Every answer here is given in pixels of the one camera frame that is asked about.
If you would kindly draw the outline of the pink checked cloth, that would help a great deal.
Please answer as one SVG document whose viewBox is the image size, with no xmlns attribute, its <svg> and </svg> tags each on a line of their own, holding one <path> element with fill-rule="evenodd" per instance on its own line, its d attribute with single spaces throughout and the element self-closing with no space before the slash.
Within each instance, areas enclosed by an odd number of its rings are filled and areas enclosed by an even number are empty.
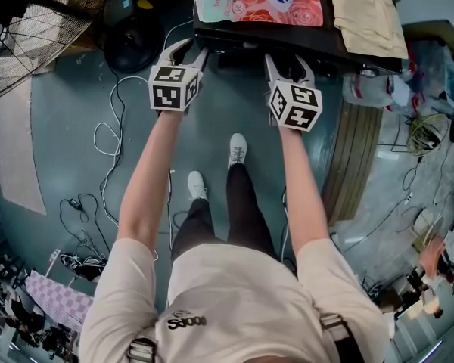
<svg viewBox="0 0 454 363">
<path fill-rule="evenodd" d="M 57 324 L 80 333 L 93 297 L 55 282 L 36 271 L 26 279 L 26 291 Z"/>
</svg>

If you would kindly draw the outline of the black floor fan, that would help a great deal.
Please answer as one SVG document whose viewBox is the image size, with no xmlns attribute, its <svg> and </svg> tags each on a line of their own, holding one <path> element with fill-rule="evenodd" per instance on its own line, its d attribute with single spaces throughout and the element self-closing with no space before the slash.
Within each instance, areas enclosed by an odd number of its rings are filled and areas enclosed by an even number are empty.
<svg viewBox="0 0 454 363">
<path fill-rule="evenodd" d="M 50 64 L 90 27 L 97 29 L 90 38 L 105 48 L 113 70 L 133 73 L 150 65 L 163 31 L 139 1 L 0 0 L 0 97 Z"/>
</svg>

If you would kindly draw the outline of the plain pink cloth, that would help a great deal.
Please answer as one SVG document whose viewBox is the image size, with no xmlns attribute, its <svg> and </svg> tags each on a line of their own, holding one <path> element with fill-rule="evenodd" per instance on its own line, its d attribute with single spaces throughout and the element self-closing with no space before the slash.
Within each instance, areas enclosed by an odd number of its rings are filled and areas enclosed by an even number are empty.
<svg viewBox="0 0 454 363">
<path fill-rule="evenodd" d="M 444 239 L 436 236 L 420 253 L 419 263 L 428 278 L 434 278 L 436 276 L 437 263 L 444 250 Z"/>
</svg>

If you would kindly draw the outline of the person's right white shoe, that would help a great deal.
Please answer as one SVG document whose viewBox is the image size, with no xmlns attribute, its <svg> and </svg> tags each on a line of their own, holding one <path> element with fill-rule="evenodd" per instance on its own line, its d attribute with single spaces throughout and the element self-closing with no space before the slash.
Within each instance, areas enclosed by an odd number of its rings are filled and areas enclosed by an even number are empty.
<svg viewBox="0 0 454 363">
<path fill-rule="evenodd" d="M 243 164 L 247 155 L 247 141 L 241 133 L 234 133 L 229 143 L 229 161 L 230 169 L 235 164 Z"/>
</svg>

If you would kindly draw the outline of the white printed t-shirt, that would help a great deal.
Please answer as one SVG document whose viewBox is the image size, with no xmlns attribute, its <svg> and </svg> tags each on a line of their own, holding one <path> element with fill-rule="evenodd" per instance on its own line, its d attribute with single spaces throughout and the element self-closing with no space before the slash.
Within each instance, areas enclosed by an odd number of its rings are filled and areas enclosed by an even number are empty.
<svg viewBox="0 0 454 363">
<path fill-rule="evenodd" d="M 80 363 L 129 363 L 131 343 L 146 337 L 159 363 L 245 363 L 280 356 L 337 361 L 322 328 L 342 317 L 365 363 L 383 363 L 387 322 L 329 240 L 297 255 L 291 272 L 271 256 L 228 244 L 201 244 L 173 263 L 168 306 L 154 305 L 154 260 L 136 240 L 117 241 L 84 320 Z"/>
</svg>

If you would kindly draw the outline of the blue plastic bag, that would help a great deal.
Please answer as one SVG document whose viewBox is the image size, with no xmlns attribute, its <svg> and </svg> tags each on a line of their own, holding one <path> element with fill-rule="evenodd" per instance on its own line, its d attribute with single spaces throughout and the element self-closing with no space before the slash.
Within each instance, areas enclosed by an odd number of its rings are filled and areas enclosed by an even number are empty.
<svg viewBox="0 0 454 363">
<path fill-rule="evenodd" d="M 426 73 L 428 94 L 445 101 L 454 113 L 454 60 L 447 45 L 432 42 Z"/>
</svg>

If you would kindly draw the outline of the person's left forearm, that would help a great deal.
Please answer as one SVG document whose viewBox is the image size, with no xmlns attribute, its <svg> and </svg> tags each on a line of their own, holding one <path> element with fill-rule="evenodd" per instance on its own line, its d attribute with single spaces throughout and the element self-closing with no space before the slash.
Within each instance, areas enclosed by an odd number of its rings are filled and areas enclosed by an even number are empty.
<svg viewBox="0 0 454 363">
<path fill-rule="evenodd" d="M 136 240 L 155 251 L 182 118 L 180 112 L 163 111 L 154 124 L 123 196 L 117 240 Z"/>
</svg>

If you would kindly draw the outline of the small white fan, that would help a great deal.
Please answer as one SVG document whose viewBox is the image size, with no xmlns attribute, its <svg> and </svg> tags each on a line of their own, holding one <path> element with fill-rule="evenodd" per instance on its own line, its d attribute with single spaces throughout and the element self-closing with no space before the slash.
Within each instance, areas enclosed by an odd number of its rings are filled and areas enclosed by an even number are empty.
<svg viewBox="0 0 454 363">
<path fill-rule="evenodd" d="M 443 220 L 444 215 L 442 213 L 434 213 L 428 207 L 424 207 L 415 217 L 409 231 L 414 237 L 412 247 L 417 253 L 422 252 L 438 235 Z"/>
</svg>

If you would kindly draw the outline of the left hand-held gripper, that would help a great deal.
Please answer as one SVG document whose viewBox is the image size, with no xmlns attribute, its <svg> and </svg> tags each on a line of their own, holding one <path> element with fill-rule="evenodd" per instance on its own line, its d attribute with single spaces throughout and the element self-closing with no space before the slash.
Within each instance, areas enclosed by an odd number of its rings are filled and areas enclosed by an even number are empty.
<svg viewBox="0 0 454 363">
<path fill-rule="evenodd" d="M 202 48 L 191 67 L 169 67 L 181 65 L 191 47 L 192 38 L 172 44 L 160 54 L 159 65 L 151 68 L 148 90 L 153 110 L 186 111 L 197 97 L 208 48 Z"/>
</svg>

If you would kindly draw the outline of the person's left white shoe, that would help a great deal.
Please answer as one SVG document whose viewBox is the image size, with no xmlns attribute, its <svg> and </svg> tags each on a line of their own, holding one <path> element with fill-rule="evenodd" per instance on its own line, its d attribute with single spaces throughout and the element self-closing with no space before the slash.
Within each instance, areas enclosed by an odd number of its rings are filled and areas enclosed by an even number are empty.
<svg viewBox="0 0 454 363">
<path fill-rule="evenodd" d="M 187 178 L 188 190 L 192 200 L 202 199 L 208 200 L 207 189 L 204 185 L 204 178 L 198 171 L 192 171 Z"/>
</svg>

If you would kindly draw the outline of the beige folded cloth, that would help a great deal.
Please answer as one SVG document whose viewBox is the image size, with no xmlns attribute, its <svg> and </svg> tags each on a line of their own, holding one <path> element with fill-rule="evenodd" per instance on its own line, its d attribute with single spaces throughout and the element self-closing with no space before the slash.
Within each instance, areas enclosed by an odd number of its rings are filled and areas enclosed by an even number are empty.
<svg viewBox="0 0 454 363">
<path fill-rule="evenodd" d="M 332 0 L 334 26 L 352 54 L 408 58 L 403 29 L 392 0 Z"/>
</svg>

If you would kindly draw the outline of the clear bag of bottles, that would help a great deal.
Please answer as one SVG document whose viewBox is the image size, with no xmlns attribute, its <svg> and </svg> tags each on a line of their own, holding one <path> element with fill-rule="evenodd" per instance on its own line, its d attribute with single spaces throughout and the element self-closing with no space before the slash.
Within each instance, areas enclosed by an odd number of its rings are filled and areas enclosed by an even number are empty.
<svg viewBox="0 0 454 363">
<path fill-rule="evenodd" d="M 427 103 L 422 92 L 415 92 L 410 82 L 418 72 L 412 44 L 407 45 L 407 60 L 402 61 L 398 75 L 363 76 L 347 73 L 343 79 L 342 95 L 353 105 L 376 107 L 404 116 L 417 116 Z"/>
</svg>

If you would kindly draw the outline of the person's white shoe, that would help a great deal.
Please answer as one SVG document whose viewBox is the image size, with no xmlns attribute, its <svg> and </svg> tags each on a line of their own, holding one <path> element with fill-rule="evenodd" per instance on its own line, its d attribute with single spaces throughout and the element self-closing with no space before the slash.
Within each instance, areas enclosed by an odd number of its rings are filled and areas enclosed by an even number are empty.
<svg viewBox="0 0 454 363">
<path fill-rule="evenodd" d="M 198 171 L 192 171 L 187 178 L 188 190 L 192 200 L 202 199 L 208 200 L 207 189 L 204 185 L 204 178 Z"/>
<path fill-rule="evenodd" d="M 229 161 L 230 169 L 235 164 L 243 164 L 247 155 L 247 141 L 241 133 L 234 133 L 229 143 Z"/>
</svg>

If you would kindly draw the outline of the person's right forearm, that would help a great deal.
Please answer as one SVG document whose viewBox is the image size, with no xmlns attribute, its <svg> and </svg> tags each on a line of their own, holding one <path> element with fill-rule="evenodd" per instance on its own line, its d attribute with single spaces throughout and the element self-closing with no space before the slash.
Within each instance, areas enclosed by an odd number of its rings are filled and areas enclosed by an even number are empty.
<svg viewBox="0 0 454 363">
<path fill-rule="evenodd" d="M 288 226 L 300 266 L 301 250 L 307 244 L 329 239 L 328 223 L 301 134 L 285 127 L 279 133 L 285 165 Z"/>
</svg>

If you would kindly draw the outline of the black trousers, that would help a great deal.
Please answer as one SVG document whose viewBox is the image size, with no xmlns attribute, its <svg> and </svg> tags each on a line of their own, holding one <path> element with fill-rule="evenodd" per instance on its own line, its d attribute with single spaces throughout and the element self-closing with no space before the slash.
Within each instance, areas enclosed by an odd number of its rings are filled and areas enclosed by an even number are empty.
<svg viewBox="0 0 454 363">
<path fill-rule="evenodd" d="M 193 200 L 173 241 L 174 266 L 192 264 L 220 268 L 235 263 L 279 263 L 244 164 L 235 164 L 228 170 L 226 197 L 229 216 L 227 240 L 220 240 L 215 235 L 209 201 Z"/>
</svg>

